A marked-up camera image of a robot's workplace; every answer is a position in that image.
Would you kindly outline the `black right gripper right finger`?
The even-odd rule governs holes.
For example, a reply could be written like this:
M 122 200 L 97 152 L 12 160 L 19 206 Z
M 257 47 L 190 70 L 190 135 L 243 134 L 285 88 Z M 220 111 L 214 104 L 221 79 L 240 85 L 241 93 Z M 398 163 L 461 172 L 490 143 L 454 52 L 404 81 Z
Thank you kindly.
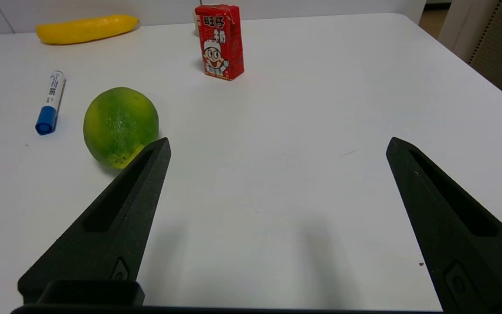
M 413 144 L 386 156 L 447 314 L 502 314 L 502 223 Z

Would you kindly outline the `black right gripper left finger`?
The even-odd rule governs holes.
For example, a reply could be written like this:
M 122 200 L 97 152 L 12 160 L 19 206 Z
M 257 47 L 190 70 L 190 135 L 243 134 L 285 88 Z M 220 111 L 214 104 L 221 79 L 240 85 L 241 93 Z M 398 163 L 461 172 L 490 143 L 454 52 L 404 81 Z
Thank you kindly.
M 142 305 L 137 283 L 171 158 L 147 145 L 20 277 L 24 304 Z

